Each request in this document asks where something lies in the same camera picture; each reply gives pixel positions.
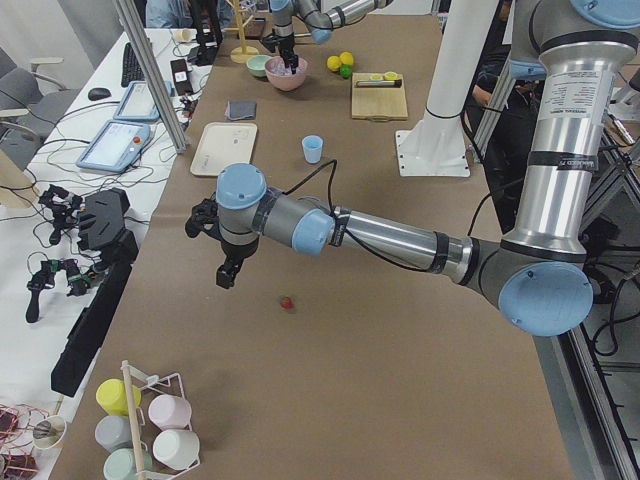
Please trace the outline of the white cup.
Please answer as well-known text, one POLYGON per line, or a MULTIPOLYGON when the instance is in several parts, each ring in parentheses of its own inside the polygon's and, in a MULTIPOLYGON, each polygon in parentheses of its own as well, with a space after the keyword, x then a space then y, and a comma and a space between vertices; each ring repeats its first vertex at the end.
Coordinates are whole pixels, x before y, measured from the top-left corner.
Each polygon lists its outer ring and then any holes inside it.
POLYGON ((162 431, 152 446, 154 457, 174 470, 185 470, 198 460, 200 439, 190 430, 162 431))

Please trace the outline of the pink cup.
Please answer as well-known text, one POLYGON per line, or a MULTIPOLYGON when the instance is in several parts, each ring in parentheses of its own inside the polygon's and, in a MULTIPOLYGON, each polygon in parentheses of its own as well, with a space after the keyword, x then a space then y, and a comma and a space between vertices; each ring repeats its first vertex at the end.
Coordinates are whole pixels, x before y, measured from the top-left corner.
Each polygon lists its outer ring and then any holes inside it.
POLYGON ((160 430, 184 429, 189 425, 191 416, 191 404, 179 396, 161 394, 148 407, 150 421, 160 430))

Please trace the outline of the mint cup in rack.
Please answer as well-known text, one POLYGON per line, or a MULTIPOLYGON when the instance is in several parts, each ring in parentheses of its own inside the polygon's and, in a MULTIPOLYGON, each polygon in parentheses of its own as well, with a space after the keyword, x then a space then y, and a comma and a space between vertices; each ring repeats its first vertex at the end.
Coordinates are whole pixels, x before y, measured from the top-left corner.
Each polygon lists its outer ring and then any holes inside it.
POLYGON ((136 480, 134 450, 121 448, 112 452, 103 465, 103 476, 106 480, 136 480))

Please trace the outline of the wooden cutting board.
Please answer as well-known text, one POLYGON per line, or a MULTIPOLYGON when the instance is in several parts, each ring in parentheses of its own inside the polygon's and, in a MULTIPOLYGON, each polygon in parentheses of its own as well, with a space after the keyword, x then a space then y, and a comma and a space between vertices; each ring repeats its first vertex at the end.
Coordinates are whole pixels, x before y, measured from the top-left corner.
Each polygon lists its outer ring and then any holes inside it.
POLYGON ((371 74, 384 73, 353 73, 351 78, 351 118, 359 120, 407 120, 408 107, 406 103, 404 82, 400 88, 356 88, 357 80, 370 80, 371 74))

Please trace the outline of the grey-blue cup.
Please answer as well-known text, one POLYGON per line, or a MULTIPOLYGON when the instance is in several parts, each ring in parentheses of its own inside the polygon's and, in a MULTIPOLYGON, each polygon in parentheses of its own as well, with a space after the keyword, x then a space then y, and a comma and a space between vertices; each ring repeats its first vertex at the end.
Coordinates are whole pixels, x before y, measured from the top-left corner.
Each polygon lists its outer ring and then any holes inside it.
POLYGON ((122 448, 132 447, 129 419, 119 415, 102 418, 95 427, 96 442, 110 453, 122 448))

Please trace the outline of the cream rabbit tray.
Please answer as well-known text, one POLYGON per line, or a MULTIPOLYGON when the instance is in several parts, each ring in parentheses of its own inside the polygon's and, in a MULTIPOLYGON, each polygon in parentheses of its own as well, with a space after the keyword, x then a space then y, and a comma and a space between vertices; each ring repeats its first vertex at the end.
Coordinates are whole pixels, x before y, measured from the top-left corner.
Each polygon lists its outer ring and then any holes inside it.
POLYGON ((197 177, 217 177, 231 164, 249 164, 257 132, 254 123, 208 123, 194 154, 190 173, 197 177))

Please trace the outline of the pink bowl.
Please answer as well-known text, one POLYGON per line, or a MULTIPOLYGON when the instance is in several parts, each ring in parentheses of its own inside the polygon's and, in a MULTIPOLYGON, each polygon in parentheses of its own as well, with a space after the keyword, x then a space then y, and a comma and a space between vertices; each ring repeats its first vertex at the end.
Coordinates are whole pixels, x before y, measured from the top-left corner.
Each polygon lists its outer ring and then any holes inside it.
POLYGON ((265 73, 269 83, 281 91, 292 91, 300 87, 307 77, 308 62, 298 58, 295 72, 287 68, 280 56, 270 58, 265 64, 265 73))

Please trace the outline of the wooden cup stand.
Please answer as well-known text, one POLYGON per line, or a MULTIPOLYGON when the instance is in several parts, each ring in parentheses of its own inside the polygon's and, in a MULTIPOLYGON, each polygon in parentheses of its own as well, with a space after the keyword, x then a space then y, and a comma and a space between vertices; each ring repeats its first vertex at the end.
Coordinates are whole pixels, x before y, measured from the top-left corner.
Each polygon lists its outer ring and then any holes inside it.
POLYGON ((234 10, 235 26, 229 30, 236 32, 240 41, 240 46, 231 51, 231 60, 237 64, 245 64, 259 54, 258 49, 251 46, 246 37, 246 27, 254 18, 254 7, 251 2, 241 3, 239 0, 232 0, 230 4, 234 10))

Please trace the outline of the light blue cup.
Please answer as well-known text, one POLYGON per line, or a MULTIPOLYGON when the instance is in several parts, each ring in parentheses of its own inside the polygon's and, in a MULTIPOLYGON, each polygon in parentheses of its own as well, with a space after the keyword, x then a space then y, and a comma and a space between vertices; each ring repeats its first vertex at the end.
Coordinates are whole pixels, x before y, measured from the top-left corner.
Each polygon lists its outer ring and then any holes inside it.
POLYGON ((322 157, 324 141, 318 135, 307 135, 301 141, 303 156, 307 163, 317 164, 322 157))

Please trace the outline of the red strawberry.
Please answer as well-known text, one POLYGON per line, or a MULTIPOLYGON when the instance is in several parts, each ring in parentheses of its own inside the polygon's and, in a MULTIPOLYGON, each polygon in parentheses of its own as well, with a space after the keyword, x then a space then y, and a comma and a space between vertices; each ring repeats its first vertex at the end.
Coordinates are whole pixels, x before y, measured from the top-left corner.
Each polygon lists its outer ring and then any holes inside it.
POLYGON ((295 309, 294 301, 289 296, 281 297, 279 303, 281 308, 284 309, 285 311, 293 311, 295 309))

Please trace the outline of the yellow lemon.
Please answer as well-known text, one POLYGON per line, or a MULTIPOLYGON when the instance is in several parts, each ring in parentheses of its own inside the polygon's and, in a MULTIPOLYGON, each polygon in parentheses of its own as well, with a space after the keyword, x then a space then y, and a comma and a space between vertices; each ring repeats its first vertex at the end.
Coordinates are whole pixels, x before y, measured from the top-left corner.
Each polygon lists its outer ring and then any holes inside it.
POLYGON ((339 56, 332 55, 326 59, 326 67, 331 72, 339 72, 342 67, 342 61, 339 56))
POLYGON ((351 52, 348 52, 348 51, 341 52, 339 55, 339 59, 342 65, 347 65, 349 67, 354 66, 355 59, 351 52))

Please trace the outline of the mint green bowl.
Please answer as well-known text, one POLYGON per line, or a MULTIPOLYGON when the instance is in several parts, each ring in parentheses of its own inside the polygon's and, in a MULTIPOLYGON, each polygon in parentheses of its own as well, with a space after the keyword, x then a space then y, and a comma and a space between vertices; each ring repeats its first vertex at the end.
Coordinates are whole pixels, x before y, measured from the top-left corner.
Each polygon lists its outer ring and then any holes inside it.
POLYGON ((253 77, 258 79, 266 79, 266 64, 271 59, 272 57, 269 55, 254 55, 247 60, 246 67, 253 77))

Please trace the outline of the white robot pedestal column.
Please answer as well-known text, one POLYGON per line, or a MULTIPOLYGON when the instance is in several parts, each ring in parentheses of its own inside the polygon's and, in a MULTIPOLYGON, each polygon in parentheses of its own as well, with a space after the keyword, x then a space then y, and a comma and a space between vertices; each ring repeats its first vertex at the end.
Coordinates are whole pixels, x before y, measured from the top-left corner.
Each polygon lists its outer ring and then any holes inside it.
POLYGON ((423 118, 413 129, 396 132, 402 176, 470 175, 461 114, 498 4, 451 3, 423 118))

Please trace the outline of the grey folded cloth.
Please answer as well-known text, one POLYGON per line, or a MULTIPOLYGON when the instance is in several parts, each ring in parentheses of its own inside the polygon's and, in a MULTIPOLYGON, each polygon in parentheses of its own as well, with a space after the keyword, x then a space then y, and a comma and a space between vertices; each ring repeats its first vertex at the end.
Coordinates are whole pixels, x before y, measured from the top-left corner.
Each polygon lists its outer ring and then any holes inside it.
POLYGON ((229 100, 225 117, 229 121, 252 120, 256 118, 257 103, 252 100, 229 100))

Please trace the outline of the blue teach pendant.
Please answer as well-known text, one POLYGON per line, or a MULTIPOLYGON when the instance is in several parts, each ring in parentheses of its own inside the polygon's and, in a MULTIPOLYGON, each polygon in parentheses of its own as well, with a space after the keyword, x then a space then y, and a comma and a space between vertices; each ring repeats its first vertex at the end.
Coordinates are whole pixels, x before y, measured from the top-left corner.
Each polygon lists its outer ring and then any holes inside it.
POLYGON ((145 81, 129 83, 113 118, 131 122, 154 122, 160 118, 158 107, 145 81))
POLYGON ((147 124, 109 120, 76 161, 82 169, 124 172, 142 153, 151 137, 147 124))

